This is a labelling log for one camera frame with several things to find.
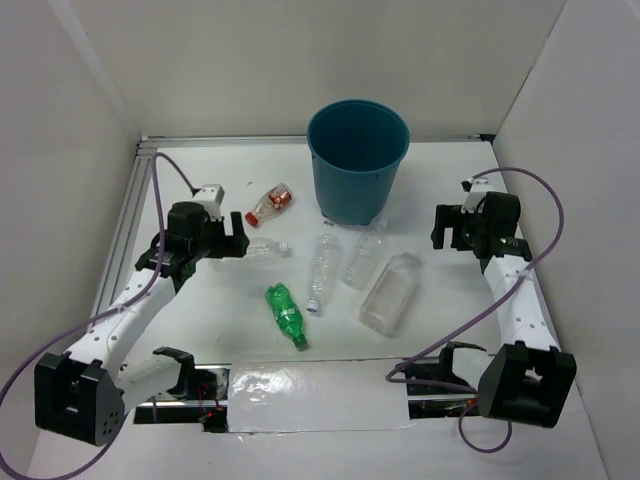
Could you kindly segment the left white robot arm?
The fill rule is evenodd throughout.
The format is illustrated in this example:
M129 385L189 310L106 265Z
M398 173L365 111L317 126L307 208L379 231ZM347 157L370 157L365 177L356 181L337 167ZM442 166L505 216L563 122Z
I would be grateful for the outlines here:
M111 442L126 414L167 393L176 399L196 390L192 354L158 347L138 364L127 356L158 313L194 275L203 259L241 258L249 239L240 212L224 219L202 201L174 204L165 226L135 264L114 302L113 314L91 322L62 354L44 354L34 370L35 424L94 446Z

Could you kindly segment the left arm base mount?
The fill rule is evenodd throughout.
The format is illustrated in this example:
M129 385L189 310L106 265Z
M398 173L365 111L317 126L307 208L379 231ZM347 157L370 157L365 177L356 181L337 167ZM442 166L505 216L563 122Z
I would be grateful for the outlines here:
M133 423L199 424L203 432L226 433L230 365L196 364L192 354L170 347L153 355L180 366L177 384L137 406Z

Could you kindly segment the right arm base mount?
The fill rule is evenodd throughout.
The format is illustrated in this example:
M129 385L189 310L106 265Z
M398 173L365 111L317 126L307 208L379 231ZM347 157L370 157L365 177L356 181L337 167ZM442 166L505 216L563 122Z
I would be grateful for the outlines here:
M453 370L454 354L458 350L486 353L484 347L451 341L437 358L420 360L401 371L399 380L406 381L411 420L456 417L475 402L469 383Z

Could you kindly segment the clear crushed bottle blue cap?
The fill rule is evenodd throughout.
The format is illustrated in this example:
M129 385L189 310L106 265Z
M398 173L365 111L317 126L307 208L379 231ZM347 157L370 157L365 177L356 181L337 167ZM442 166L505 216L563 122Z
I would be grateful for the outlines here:
M332 293L341 257L341 243L335 235L324 234L316 239L306 288L308 312L314 315L322 313Z

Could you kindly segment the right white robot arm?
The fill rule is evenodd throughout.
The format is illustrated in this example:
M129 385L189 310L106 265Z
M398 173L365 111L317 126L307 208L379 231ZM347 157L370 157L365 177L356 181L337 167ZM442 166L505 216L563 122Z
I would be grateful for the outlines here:
M464 205L439 205L431 239L444 245L452 231L452 248L471 251L499 306L502 346L495 355L479 347L449 343L436 379L448 392L466 384L478 395L485 418L544 428L561 415L577 365L560 350L544 319L530 272L528 243L516 236L521 207L510 194L471 194Z

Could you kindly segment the clear bottle white cap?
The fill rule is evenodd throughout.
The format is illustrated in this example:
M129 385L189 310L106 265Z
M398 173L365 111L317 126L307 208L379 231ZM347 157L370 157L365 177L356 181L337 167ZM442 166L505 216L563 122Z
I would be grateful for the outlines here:
M250 241L246 254L241 258L241 265L246 267L263 267L278 263L290 257L292 249L287 242L270 238L256 238Z

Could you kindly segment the large clear square bottle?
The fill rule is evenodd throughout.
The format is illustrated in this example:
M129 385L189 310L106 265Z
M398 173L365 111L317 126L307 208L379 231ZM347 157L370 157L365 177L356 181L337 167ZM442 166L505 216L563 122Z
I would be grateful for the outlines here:
M419 283L420 265L416 251L392 256L359 309L360 323L385 337L392 336Z

